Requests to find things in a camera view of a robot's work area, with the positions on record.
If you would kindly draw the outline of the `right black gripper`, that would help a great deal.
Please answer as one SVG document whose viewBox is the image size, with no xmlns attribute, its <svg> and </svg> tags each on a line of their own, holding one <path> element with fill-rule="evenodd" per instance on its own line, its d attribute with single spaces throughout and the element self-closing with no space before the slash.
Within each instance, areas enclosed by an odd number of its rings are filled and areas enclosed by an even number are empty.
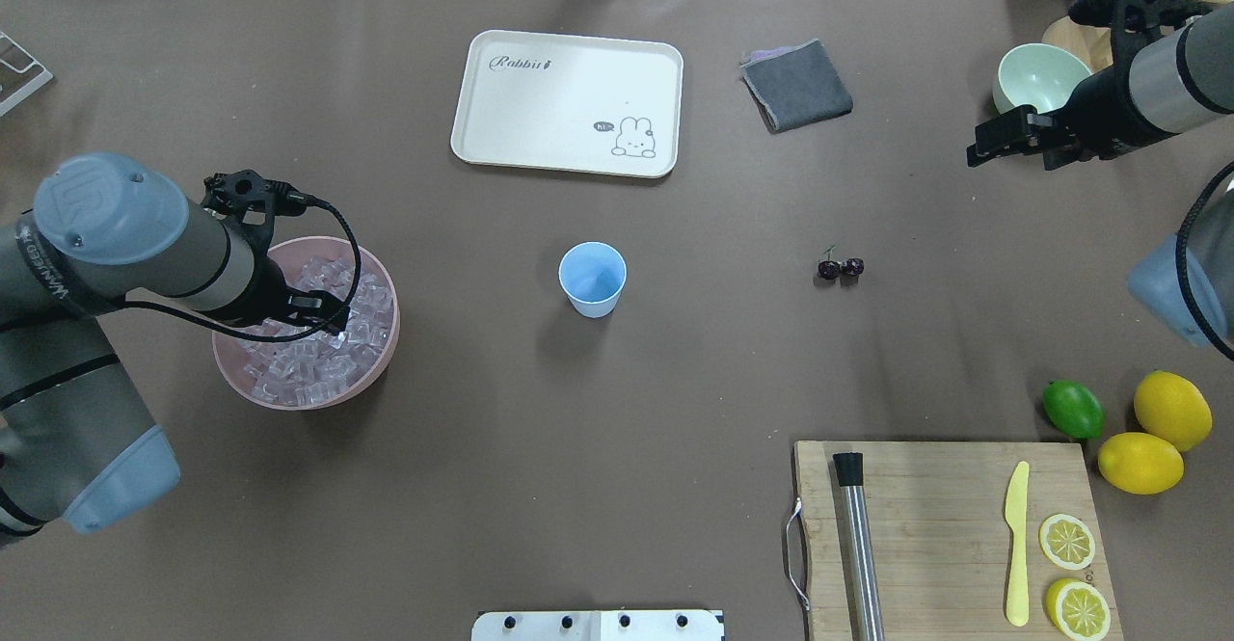
<svg viewBox="0 0 1234 641">
<path fill-rule="evenodd" d="M 1119 91 L 1083 93 L 1061 109 L 1009 109 L 974 128 L 967 147 L 967 167 L 975 168 L 1007 156 L 1043 153 L 1044 170 L 1091 159 L 1119 157 L 1112 131 L 1119 120 Z"/>
</svg>

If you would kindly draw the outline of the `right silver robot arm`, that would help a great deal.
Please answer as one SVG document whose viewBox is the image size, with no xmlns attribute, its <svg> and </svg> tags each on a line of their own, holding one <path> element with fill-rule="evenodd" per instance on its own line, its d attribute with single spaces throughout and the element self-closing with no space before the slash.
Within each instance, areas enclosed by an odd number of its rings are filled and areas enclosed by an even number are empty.
<svg viewBox="0 0 1234 641">
<path fill-rule="evenodd" d="M 1233 14 L 1222 6 L 1116 54 L 1053 111 L 1022 105 L 979 124 L 971 167 L 1040 156 L 1045 170 L 1112 161 L 1232 117 Z M 1203 186 L 1174 233 L 1134 266 L 1127 289 L 1191 345 L 1232 356 L 1232 165 Z"/>
</svg>

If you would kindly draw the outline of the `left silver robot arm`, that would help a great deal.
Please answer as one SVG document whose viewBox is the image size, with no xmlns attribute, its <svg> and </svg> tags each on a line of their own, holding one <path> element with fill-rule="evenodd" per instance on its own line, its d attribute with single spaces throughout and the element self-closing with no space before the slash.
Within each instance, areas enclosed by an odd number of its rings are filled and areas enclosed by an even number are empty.
<svg viewBox="0 0 1234 641">
<path fill-rule="evenodd" d="M 253 170 L 217 173 L 193 203 L 138 161 L 62 163 L 2 228 L 1 537 L 63 520 L 94 534 L 172 492 L 181 471 L 100 326 L 158 311 L 234 338 L 278 321 L 339 333 L 350 299 L 288 284 L 269 254 L 276 219 L 331 203 Z"/>
</svg>

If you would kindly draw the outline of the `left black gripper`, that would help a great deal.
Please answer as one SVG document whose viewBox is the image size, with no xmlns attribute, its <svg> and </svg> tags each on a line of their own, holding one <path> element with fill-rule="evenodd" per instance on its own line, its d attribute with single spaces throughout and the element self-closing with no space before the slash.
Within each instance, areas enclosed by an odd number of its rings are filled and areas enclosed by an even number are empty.
<svg viewBox="0 0 1234 641">
<path fill-rule="evenodd" d="M 262 280 L 253 290 L 253 325 L 283 322 L 292 329 L 343 333 L 350 320 L 350 308 L 334 308 L 334 294 L 326 290 L 300 290 L 281 280 Z"/>
</svg>

